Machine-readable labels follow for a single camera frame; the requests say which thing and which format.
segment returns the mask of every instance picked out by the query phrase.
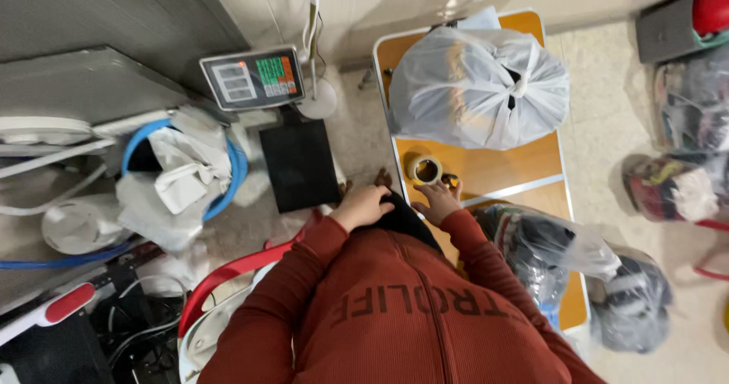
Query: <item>clear plastic bag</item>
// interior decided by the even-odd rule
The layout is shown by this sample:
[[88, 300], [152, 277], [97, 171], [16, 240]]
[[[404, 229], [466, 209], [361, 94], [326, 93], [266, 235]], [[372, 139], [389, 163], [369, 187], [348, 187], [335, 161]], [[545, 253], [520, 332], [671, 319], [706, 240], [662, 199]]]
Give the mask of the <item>clear plastic bag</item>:
[[670, 156], [650, 159], [627, 172], [625, 183], [636, 208], [650, 221], [700, 221], [719, 212], [714, 187], [725, 186], [717, 178], [726, 169], [722, 161], [710, 161], [706, 167]]
[[518, 205], [492, 205], [474, 216], [553, 325], [570, 271], [607, 281], [620, 267], [605, 241], [576, 223]]
[[667, 306], [671, 286], [651, 257], [630, 248], [614, 248], [623, 262], [617, 275], [601, 291], [590, 293], [601, 327], [602, 344], [613, 351], [650, 353], [669, 335]]
[[729, 44], [659, 66], [654, 94], [667, 150], [729, 151]]
[[397, 135], [511, 149], [566, 118], [570, 75], [532, 35], [440, 27], [400, 60], [390, 109]]

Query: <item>black pants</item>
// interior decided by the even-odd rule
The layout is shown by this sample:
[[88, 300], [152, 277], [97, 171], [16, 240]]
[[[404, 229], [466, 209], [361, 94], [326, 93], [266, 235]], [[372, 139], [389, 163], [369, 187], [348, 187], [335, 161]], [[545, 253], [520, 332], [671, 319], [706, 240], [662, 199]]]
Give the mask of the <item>black pants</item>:
[[382, 202], [391, 202], [395, 205], [395, 210], [383, 215], [377, 223], [360, 229], [383, 229], [408, 234], [443, 254], [428, 226], [399, 194], [393, 192], [392, 195], [383, 197]]

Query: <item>scale display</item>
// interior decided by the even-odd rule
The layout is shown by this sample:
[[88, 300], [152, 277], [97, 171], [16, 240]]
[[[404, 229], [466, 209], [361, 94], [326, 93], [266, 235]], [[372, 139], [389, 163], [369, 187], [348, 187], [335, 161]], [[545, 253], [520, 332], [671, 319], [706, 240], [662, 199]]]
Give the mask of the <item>scale display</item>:
[[200, 66], [223, 110], [268, 108], [305, 97], [294, 46], [203, 58]]

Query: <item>blue hose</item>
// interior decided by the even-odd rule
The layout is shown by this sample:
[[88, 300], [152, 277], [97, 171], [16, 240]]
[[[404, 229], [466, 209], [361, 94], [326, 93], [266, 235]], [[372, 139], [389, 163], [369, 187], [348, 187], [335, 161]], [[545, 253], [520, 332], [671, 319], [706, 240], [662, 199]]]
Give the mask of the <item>blue hose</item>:
[[111, 249], [97, 253], [79, 254], [77, 256], [57, 258], [45, 261], [24, 261], [24, 260], [0, 260], [0, 270], [28, 270], [28, 269], [60, 269], [72, 268], [81, 264], [91, 263], [93, 261], [105, 260], [113, 258], [118, 254], [124, 253], [131, 243], [123, 242]]

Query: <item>white pole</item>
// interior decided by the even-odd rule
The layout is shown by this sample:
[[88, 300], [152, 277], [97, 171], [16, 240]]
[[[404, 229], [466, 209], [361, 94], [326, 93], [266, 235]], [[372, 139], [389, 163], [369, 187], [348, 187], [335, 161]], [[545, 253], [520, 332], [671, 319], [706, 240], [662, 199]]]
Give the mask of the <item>white pole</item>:
[[316, 20], [319, 16], [319, 1], [320, 0], [310, 0], [311, 3], [311, 10], [314, 15], [310, 16], [309, 20], [311, 22], [311, 25], [309, 26], [310, 30], [310, 36], [309, 36], [309, 66], [311, 67], [311, 90], [312, 90], [312, 96], [311, 99], [316, 100], [317, 92], [316, 92]]

